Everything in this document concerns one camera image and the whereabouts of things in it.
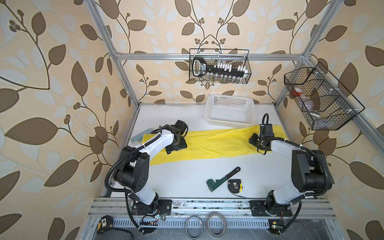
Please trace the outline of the white plastic basket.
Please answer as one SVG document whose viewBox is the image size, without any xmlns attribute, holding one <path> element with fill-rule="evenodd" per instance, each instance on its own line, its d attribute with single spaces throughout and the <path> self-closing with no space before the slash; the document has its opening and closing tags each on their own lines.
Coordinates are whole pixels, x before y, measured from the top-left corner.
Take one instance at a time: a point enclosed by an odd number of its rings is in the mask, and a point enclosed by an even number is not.
<svg viewBox="0 0 384 240">
<path fill-rule="evenodd" d="M 253 125 L 254 101 L 245 97 L 209 95 L 205 119 L 210 125 L 230 128 L 247 128 Z"/>
</svg>

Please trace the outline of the yellow trousers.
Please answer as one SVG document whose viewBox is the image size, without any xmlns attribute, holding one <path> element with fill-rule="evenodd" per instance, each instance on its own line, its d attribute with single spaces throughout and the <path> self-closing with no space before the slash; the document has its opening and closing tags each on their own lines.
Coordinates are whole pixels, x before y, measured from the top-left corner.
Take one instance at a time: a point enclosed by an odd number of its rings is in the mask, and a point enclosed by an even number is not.
<svg viewBox="0 0 384 240">
<path fill-rule="evenodd" d="M 257 148 L 249 144 L 252 134 L 259 134 L 259 126 L 242 129 L 221 129 L 189 132 L 185 137 L 187 148 L 167 154 L 161 150 L 150 164 L 160 165 L 179 161 L 217 159 L 257 154 Z"/>
</svg>

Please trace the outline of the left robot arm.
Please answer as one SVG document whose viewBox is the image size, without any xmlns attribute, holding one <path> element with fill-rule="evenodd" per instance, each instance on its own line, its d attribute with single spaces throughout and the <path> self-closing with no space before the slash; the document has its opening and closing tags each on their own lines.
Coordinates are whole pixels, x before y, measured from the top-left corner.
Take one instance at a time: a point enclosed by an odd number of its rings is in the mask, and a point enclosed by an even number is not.
<svg viewBox="0 0 384 240">
<path fill-rule="evenodd" d="M 152 131 L 153 137 L 145 143 L 135 148 L 126 147 L 105 177 L 106 189 L 124 193 L 146 214 L 157 211 L 159 196 L 147 184 L 150 162 L 162 150 L 169 155 L 173 151 L 186 149 L 188 129 L 185 122 L 178 120 L 174 125 L 160 126 Z"/>
</svg>

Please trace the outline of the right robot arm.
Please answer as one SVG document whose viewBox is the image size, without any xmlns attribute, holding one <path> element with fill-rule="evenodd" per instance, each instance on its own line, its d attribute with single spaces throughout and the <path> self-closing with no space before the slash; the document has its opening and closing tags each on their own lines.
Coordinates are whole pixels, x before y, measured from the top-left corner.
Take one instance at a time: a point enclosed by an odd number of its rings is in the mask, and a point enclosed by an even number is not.
<svg viewBox="0 0 384 240">
<path fill-rule="evenodd" d="M 308 197 L 322 196 L 332 188 L 333 177 L 322 151 L 276 137 L 271 124 L 261 124 L 260 133 L 253 134 L 249 143 L 263 155 L 276 152 L 291 161 L 291 180 L 280 189 L 271 190 L 266 197 L 267 215 L 277 216 L 284 208 Z"/>
</svg>

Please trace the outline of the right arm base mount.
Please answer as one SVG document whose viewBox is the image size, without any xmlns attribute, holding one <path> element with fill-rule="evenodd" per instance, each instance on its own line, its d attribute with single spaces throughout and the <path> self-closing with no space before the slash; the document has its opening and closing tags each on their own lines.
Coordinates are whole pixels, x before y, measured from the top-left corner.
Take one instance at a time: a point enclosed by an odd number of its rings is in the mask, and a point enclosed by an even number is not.
<svg viewBox="0 0 384 240">
<path fill-rule="evenodd" d="M 265 200 L 249 201 L 250 209 L 253 217 L 292 217 L 292 211 L 289 205 L 279 205 L 273 203 L 267 206 Z"/>
</svg>

